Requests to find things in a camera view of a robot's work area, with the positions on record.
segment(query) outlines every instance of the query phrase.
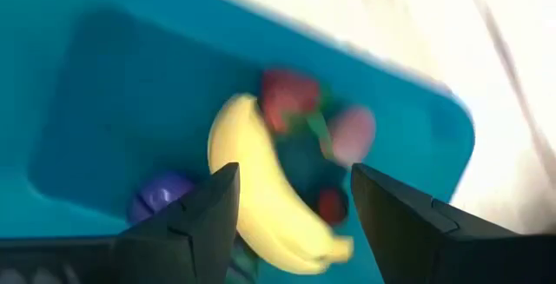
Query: purple plum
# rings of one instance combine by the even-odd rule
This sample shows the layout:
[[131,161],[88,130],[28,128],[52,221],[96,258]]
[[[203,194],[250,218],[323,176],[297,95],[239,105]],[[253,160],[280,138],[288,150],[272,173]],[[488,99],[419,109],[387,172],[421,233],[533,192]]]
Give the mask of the purple plum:
[[129,221],[135,224],[149,218],[193,187],[193,182],[177,173],[157,176],[135,195],[129,208]]

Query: yellow banana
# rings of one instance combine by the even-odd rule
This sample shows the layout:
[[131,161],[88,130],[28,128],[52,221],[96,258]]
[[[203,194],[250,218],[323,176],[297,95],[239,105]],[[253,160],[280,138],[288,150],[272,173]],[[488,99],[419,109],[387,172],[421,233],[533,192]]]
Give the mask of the yellow banana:
[[289,185],[254,96],[233,96],[213,122],[210,172],[228,162],[240,164],[237,230],[263,260],[293,274],[318,274],[351,257],[353,239],[334,236]]

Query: blue tray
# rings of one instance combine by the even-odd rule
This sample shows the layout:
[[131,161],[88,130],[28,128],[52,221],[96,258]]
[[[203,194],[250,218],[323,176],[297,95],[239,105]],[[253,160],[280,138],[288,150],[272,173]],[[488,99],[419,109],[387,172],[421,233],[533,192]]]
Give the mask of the blue tray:
[[[268,66],[306,71],[371,108],[365,163],[441,200],[473,149],[473,125],[448,93],[229,0],[0,5],[0,237],[123,230],[148,175],[208,174],[216,112],[236,92],[257,94]],[[381,283],[354,215],[339,233],[354,235],[349,263],[318,276],[264,265],[261,283]]]

